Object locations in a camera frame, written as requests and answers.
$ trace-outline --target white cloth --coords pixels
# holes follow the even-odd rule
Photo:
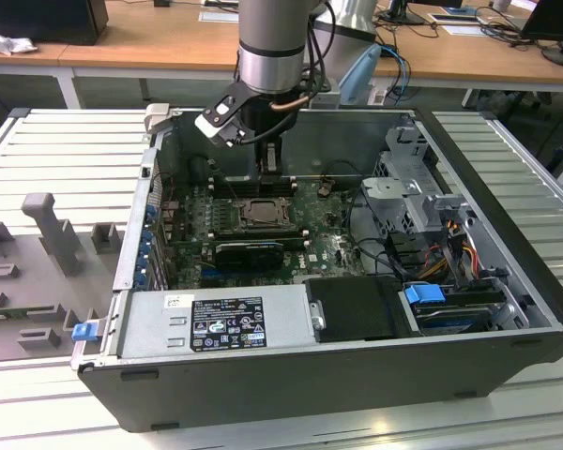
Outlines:
[[[35,47],[31,39],[27,37],[4,37],[0,36],[0,53],[11,56],[13,53],[27,53],[34,52],[38,47]]]

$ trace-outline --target wooden desk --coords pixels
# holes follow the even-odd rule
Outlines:
[[[469,1],[471,6],[487,5],[487,2]],[[429,12],[443,12],[439,7],[410,5],[413,11],[425,19]],[[508,14],[515,17],[528,17],[529,11],[511,6]],[[387,43],[392,43],[392,35],[378,29]],[[426,26],[418,26],[421,34],[433,35]],[[396,33],[401,56],[406,58],[412,68],[414,85],[436,87],[473,87],[469,82],[485,84],[502,89],[509,84],[517,84],[517,90],[559,90],[563,88],[563,67],[547,61],[540,49],[529,46],[527,50],[514,49],[509,44],[489,37],[452,36],[442,26],[438,26],[439,38],[417,36],[411,29],[401,26]],[[392,59],[381,60],[375,71],[376,77],[395,77],[396,63]],[[522,86],[533,85],[535,89]]]
[[[236,65],[237,23],[199,22],[199,4],[107,1],[107,7],[109,24],[98,44],[68,46],[61,65],[227,71]]]
[[[38,50],[30,53],[14,53],[7,56],[0,53],[0,65],[58,66],[58,57],[67,44],[37,44]]]
[[[76,77],[137,78],[144,88],[145,79],[231,80],[237,24],[199,22],[204,9],[198,0],[191,2],[196,5],[154,8],[151,2],[107,0],[110,20],[97,45],[43,44],[37,53],[0,55],[0,73],[54,76],[69,108],[83,107]],[[382,8],[387,2],[381,1]],[[465,3],[481,6],[486,2]],[[411,8],[422,15],[440,10],[424,5]],[[517,7],[510,7],[509,13],[529,14]],[[387,42],[392,41],[390,33],[380,31]],[[421,26],[418,31],[431,30]],[[401,55],[412,68],[410,85],[563,92],[563,67],[544,60],[536,48],[521,52],[489,37],[451,36],[441,26],[438,33],[440,38],[429,39],[408,27],[398,30]],[[397,72],[392,59],[382,59],[374,81],[388,86]]]

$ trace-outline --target floor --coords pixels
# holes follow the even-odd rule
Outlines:
[[[150,94],[156,101],[176,106],[200,107],[221,91],[226,82],[167,81],[148,82]],[[137,80],[133,79],[79,79],[79,90],[87,108],[143,108]],[[409,88],[401,106],[417,106],[435,110],[461,111],[462,89]],[[494,93],[479,103],[479,107],[501,115],[510,105],[513,94]],[[553,125],[563,114],[563,94],[552,95],[552,104],[532,107],[534,97],[528,94],[507,122],[507,127],[532,153],[538,152]],[[56,80],[50,77],[21,77],[0,75],[0,125],[15,107],[65,108]],[[546,142],[540,161],[546,164],[554,148],[563,143],[563,121]],[[556,173],[562,170],[563,164]]]

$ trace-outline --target sticker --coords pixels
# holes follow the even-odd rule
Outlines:
[[[221,300],[193,300],[194,296],[191,297],[190,301],[179,301],[191,304],[190,347],[193,351],[217,352],[266,347],[262,297]]]
[[[165,308],[190,308],[194,301],[193,293],[182,293],[180,295],[165,295]]]

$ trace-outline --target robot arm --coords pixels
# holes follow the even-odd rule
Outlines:
[[[294,125],[297,110],[323,84],[322,62],[320,80],[312,70],[306,87],[301,86],[305,51],[312,68],[314,57],[322,59],[309,24],[309,15],[322,1],[241,0],[236,81],[196,119],[196,126],[215,144],[256,144],[262,172],[279,170],[280,135]],[[254,131],[253,138],[245,137],[247,128]]]

